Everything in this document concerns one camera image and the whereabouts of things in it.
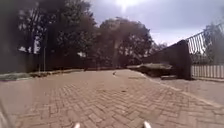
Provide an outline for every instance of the tree canopy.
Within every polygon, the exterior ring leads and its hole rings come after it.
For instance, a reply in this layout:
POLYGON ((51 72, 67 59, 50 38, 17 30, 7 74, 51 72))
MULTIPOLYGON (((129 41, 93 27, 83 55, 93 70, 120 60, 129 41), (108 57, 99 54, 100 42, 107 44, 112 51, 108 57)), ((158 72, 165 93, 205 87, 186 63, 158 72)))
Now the tree canopy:
POLYGON ((223 57, 223 24, 219 25, 207 25, 203 31, 204 41, 204 54, 207 58, 207 63, 220 64, 224 63, 223 57))
POLYGON ((155 43, 144 24, 117 17, 96 26, 90 7, 84 0, 41 0, 17 8, 8 20, 10 49, 25 71, 125 67, 151 54, 155 43))

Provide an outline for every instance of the railing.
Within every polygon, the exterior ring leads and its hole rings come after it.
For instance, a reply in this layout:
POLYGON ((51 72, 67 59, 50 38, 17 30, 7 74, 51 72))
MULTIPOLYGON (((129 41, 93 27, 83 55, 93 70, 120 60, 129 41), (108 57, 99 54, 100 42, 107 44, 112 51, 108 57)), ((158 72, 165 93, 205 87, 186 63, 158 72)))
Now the railing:
POLYGON ((188 39, 193 77, 224 79, 224 23, 188 39))

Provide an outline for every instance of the road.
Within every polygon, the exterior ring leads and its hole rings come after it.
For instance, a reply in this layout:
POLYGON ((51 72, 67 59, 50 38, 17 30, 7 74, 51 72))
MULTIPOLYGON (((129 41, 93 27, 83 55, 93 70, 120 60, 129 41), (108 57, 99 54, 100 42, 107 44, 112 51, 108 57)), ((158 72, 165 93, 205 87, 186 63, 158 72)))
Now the road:
POLYGON ((141 128, 143 121, 152 128, 224 127, 224 110, 198 95, 137 72, 113 72, 1 83, 0 97, 17 128, 141 128))

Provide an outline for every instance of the tree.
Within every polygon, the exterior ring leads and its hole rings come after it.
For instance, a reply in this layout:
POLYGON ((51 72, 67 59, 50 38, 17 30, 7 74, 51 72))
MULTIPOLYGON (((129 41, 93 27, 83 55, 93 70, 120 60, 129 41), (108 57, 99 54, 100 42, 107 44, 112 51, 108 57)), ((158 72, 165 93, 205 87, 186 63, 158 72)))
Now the tree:
MULTIPOLYGON (((19 10, 12 24, 14 37, 19 37, 18 47, 25 48, 26 62, 33 62, 30 56, 38 54, 38 66, 44 67, 43 59, 47 58, 48 70, 82 65, 79 53, 89 54, 94 38, 95 21, 89 9, 90 4, 83 0, 44 0, 19 10)), ((31 67, 27 71, 37 70, 31 67)))
POLYGON ((222 24, 208 25, 203 31, 204 41, 204 54, 209 63, 224 63, 223 50, 224 50, 224 33, 222 32, 222 24))
POLYGON ((166 43, 156 44, 155 42, 153 42, 152 46, 151 46, 151 49, 150 49, 150 52, 149 52, 149 55, 150 54, 154 54, 155 52, 161 51, 161 50, 163 50, 166 47, 167 47, 166 43))
POLYGON ((141 61, 152 43, 149 30, 143 24, 123 18, 104 21, 97 38, 97 52, 104 56, 104 62, 114 67, 141 61))
POLYGON ((19 65, 24 65, 24 60, 18 52, 22 37, 22 34, 18 30, 18 12, 22 8, 33 6, 34 3, 34 1, 28 2, 25 0, 3 0, 0 2, 0 58, 2 60, 0 72, 8 73, 17 69, 16 67, 23 67, 19 65))

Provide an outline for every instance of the sky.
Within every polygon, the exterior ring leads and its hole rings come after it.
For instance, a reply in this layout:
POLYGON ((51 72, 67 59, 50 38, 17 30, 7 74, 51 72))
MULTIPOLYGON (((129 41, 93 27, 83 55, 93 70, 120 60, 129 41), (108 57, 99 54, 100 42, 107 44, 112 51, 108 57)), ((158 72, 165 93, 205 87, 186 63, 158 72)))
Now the sky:
POLYGON ((91 0, 91 5, 98 24, 115 17, 140 21, 156 43, 171 45, 221 22, 224 0, 91 0))

